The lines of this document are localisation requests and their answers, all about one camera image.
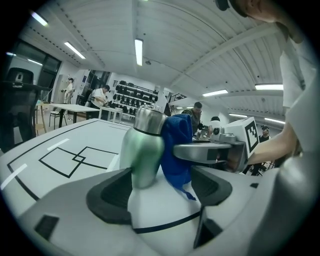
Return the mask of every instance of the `person's hand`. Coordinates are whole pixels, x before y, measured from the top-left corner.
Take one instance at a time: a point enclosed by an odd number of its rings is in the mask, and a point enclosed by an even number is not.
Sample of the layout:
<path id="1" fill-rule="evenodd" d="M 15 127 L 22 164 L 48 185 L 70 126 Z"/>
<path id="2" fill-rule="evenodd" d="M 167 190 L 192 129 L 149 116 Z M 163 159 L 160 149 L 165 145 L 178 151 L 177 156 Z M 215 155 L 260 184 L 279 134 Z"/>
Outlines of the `person's hand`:
<path id="1" fill-rule="evenodd" d="M 232 172 L 234 172 L 239 165 L 241 157 L 240 153 L 239 148 L 236 146 L 229 148 L 226 166 Z"/>

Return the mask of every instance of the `person's arm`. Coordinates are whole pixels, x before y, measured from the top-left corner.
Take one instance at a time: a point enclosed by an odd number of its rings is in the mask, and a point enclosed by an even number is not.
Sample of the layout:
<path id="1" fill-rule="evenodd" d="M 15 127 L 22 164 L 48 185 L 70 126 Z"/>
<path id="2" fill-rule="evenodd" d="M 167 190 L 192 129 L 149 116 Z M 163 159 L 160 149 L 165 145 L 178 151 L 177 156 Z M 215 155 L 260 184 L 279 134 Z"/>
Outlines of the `person's arm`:
<path id="1" fill-rule="evenodd" d="M 260 143 L 248 160 L 248 165 L 273 161 L 292 152 L 297 143 L 297 136 L 292 126 L 286 122 L 281 133 Z"/>

